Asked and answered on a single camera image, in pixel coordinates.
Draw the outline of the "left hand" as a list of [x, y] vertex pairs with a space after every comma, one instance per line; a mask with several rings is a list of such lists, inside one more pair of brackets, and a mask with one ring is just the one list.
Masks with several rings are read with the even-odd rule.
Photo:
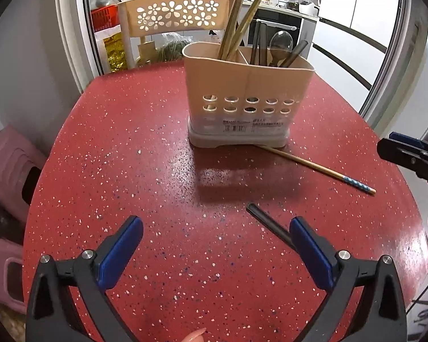
[[206, 332], [206, 328], [201, 328], [191, 332], [181, 342], [204, 342], [203, 334]]

